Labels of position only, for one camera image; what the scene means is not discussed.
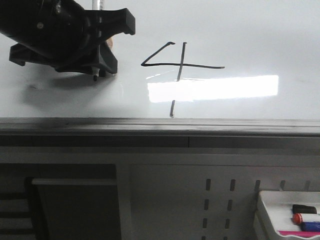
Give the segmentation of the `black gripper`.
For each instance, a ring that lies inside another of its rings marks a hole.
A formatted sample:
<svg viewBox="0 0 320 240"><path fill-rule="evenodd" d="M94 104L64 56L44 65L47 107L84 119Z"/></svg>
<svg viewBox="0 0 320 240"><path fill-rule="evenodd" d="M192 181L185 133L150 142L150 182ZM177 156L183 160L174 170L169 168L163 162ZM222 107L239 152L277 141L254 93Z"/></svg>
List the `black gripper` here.
<svg viewBox="0 0 320 240"><path fill-rule="evenodd" d="M46 65L57 72L116 74L118 61L105 44L85 49L90 34L136 34L127 9L87 10L74 0L2 0L0 32L17 43L9 60L17 65Z"/></svg>

